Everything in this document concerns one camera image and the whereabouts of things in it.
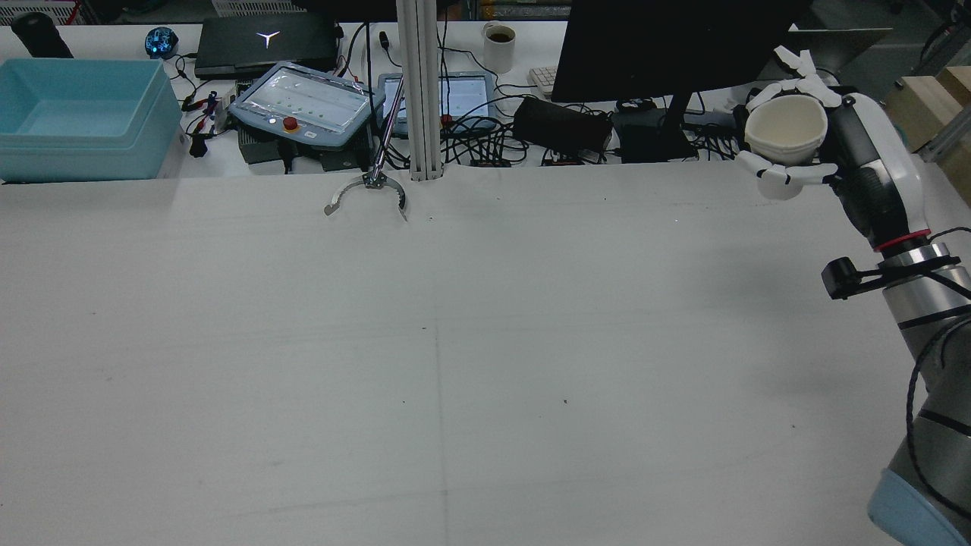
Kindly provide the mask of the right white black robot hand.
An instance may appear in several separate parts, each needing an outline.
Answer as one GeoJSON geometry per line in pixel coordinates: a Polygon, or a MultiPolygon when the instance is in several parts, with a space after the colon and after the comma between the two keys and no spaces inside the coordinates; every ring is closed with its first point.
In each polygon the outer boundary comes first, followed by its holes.
{"type": "Polygon", "coordinates": [[[808,184],[828,184],[853,227],[885,256],[929,237],[920,170],[883,107],[826,86],[807,49],[777,46],[775,55],[794,77],[746,103],[736,158],[760,193],[787,200],[808,184]]]}

